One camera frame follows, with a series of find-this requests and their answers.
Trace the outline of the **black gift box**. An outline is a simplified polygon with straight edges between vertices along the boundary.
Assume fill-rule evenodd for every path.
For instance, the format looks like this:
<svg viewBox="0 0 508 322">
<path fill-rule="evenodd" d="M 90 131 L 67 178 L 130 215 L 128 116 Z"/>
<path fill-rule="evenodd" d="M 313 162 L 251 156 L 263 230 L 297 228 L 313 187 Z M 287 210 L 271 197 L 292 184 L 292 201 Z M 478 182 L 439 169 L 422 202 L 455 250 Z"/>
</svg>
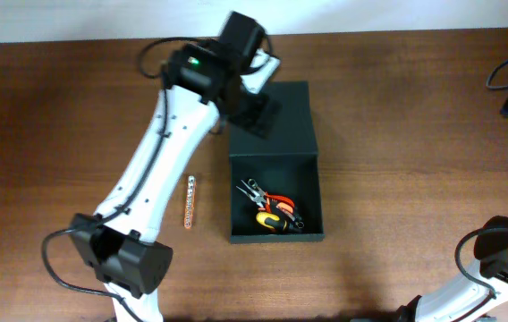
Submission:
<svg viewBox="0 0 508 322">
<path fill-rule="evenodd" d="M 321 242 L 325 232 L 309 84 L 274 82 L 263 93 L 277 105 L 268 135 L 262 139 L 230 126 L 230 243 Z M 304 223 L 301 233 L 273 233 L 257 222 L 257 205 L 237 189 L 249 179 L 269 194 L 292 199 Z"/>
</svg>

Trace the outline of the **silver ring wrench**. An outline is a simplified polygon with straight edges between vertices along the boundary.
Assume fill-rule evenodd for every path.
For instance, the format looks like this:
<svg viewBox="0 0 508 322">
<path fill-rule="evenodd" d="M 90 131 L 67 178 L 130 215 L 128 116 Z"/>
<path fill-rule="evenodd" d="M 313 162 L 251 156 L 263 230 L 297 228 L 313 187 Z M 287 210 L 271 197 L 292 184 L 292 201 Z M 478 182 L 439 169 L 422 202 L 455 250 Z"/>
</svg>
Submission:
<svg viewBox="0 0 508 322">
<path fill-rule="evenodd" d="M 283 217 L 289 219 L 286 215 L 284 215 L 282 213 L 278 213 L 276 215 L 283 216 Z M 301 217 L 301 215 L 300 215 L 296 205 L 295 205 L 295 215 L 297 216 L 297 220 L 296 221 L 292 221 L 291 219 L 290 220 L 292 222 L 294 222 L 299 228 L 303 229 L 304 228 L 304 222 L 303 222 L 303 219 L 302 219 L 302 217 Z"/>
</svg>

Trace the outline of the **orange black long-nose pliers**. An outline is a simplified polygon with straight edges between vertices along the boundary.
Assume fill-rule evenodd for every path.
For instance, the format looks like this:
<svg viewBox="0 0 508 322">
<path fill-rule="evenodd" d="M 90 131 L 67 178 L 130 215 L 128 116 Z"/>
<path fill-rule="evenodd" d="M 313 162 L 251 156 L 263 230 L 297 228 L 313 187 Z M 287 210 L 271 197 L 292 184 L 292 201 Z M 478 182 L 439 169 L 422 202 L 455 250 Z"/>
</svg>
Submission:
<svg viewBox="0 0 508 322">
<path fill-rule="evenodd" d="M 248 181 L 246 181 L 246 182 L 244 180 L 241 180 L 241 183 L 246 187 L 246 189 L 243 189 L 241 186 L 237 186 L 237 189 L 239 191 L 241 191 L 242 193 L 244 193 L 252 202 L 254 202 L 258 206 L 259 210 L 269 213 L 266 210 L 267 202 L 265 199 L 266 194 L 269 194 L 269 193 L 267 193 L 266 191 L 261 189 L 260 186 L 258 185 L 258 183 L 254 179 L 248 179 Z M 293 214 L 288 214 L 286 212 L 283 212 L 283 211 L 280 211 L 280 210 L 274 208 L 273 212 L 271 214 L 278 214 L 278 213 L 282 213 L 282 214 L 286 215 L 292 221 L 297 220 L 297 216 L 295 215 L 295 209 L 294 209 Z"/>
</svg>

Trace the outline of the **orange socket bit rail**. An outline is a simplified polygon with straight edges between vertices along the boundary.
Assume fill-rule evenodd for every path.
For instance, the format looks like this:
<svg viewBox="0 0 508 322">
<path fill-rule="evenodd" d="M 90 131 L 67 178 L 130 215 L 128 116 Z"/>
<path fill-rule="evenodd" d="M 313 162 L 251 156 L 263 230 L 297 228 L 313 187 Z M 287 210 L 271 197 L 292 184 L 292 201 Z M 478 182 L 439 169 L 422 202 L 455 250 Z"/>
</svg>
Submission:
<svg viewBox="0 0 508 322">
<path fill-rule="evenodd" d="M 184 227 L 186 229 L 192 228 L 195 194 L 196 194 L 196 178 L 193 175 L 189 175 L 187 180 L 184 221 L 183 221 Z"/>
</svg>

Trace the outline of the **yellow black screwdriver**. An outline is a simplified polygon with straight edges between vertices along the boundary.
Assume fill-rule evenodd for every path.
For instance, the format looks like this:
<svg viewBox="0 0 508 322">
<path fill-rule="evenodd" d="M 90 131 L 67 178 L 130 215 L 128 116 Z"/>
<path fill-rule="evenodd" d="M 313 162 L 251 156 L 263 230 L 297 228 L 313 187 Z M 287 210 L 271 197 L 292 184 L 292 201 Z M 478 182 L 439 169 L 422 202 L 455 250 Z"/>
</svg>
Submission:
<svg viewBox="0 0 508 322">
<path fill-rule="evenodd" d="M 273 233 L 302 233 L 302 229 L 290 219 L 276 214 L 258 212 L 256 221 Z"/>
</svg>

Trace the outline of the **small red handled pliers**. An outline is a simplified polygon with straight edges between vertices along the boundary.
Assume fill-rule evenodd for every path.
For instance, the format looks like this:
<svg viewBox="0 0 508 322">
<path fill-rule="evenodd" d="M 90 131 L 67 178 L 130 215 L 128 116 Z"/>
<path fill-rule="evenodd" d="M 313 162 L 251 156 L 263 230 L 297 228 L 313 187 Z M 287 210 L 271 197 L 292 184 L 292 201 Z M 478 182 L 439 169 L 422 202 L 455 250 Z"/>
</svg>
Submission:
<svg viewBox="0 0 508 322">
<path fill-rule="evenodd" d="M 265 199 L 267 202 L 266 210 L 269 213 L 272 213 L 274 208 L 286 212 L 288 214 L 294 213 L 295 203 L 293 202 L 292 199 L 289 199 L 288 197 L 282 195 L 266 194 Z"/>
</svg>

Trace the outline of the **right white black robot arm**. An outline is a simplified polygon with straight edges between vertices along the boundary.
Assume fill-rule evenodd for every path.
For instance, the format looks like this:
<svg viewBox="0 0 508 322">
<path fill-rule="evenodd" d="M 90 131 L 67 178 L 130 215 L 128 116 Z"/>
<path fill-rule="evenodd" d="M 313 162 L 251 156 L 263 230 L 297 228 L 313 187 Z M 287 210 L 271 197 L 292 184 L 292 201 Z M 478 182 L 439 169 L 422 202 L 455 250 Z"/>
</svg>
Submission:
<svg viewBox="0 0 508 322">
<path fill-rule="evenodd" d="M 494 216 L 465 235 L 454 251 L 459 274 L 438 290 L 401 306 L 392 321 L 486 321 L 508 302 L 508 216 Z"/>
</svg>

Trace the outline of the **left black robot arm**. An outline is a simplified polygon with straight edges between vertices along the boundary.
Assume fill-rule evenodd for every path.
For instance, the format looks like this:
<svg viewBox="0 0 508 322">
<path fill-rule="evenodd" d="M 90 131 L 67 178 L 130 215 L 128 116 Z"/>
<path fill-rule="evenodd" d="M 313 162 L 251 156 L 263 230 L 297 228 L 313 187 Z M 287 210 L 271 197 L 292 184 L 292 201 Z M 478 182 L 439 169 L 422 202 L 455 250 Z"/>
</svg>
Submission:
<svg viewBox="0 0 508 322">
<path fill-rule="evenodd" d="M 172 258 L 157 242 L 165 208 L 194 150 L 224 117 L 257 135 L 267 131 L 261 89 L 280 61 L 261 45 L 265 29 L 230 13 L 216 39 L 183 39 L 157 75 L 154 116 L 113 191 L 91 215 L 77 214 L 69 235 L 104 284 L 116 321 L 160 321 L 158 286 Z"/>
</svg>

